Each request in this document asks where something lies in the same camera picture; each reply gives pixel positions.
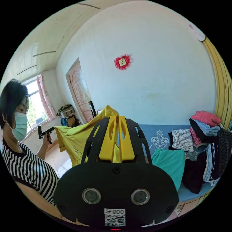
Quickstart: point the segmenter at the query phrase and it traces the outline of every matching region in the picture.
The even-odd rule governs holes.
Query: wooden door
[[[91,108],[89,106],[90,99],[88,99],[88,97],[90,96],[87,90],[87,86],[83,84],[85,82],[82,77],[82,70],[81,70],[81,66],[79,62],[71,70],[71,73],[69,74],[69,80],[70,80],[73,92],[76,96],[78,105],[81,109],[81,112],[86,122],[89,123],[93,119]]]

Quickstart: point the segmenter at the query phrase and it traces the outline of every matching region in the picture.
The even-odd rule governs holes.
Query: surgical mask
[[[15,129],[12,129],[8,122],[8,126],[12,129],[12,134],[14,137],[20,142],[22,141],[27,135],[27,116],[23,113],[14,113],[15,114]]]

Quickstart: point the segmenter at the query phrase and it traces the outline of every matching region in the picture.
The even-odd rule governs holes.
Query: basket
[[[61,118],[70,118],[73,115],[75,115],[75,110],[72,106],[60,112]]]

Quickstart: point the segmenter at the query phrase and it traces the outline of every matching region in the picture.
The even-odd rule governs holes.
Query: camera lens
[[[150,194],[146,189],[137,189],[131,195],[131,201],[135,205],[144,205],[150,199]]]
[[[88,204],[97,204],[101,200],[101,194],[94,188],[87,188],[83,191],[82,198]]]

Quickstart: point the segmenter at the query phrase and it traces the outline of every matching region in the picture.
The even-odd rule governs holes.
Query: teal cloth
[[[184,173],[184,150],[156,149],[152,156],[152,164],[165,171],[172,178],[178,191]]]

